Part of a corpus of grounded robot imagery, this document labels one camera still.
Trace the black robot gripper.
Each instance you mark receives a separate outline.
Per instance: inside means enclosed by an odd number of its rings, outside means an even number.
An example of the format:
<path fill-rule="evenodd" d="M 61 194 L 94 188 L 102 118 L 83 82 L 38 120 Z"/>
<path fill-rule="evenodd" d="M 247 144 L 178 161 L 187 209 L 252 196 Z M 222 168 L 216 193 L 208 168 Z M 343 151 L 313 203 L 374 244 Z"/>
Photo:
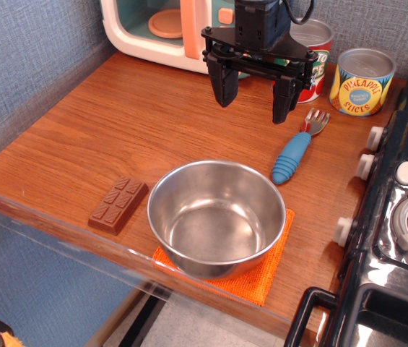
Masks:
<path fill-rule="evenodd" d="M 291 25 L 306 24 L 315 8 L 311 1 L 296 17 L 291 1 L 235 1 L 232 27 L 205 27 L 202 52 L 215 100 L 229 106 L 238 94 L 238 74 L 255 74 L 273 81 L 272 121 L 285 122 L 303 88 L 313 85 L 318 54 L 297 42 Z"/>

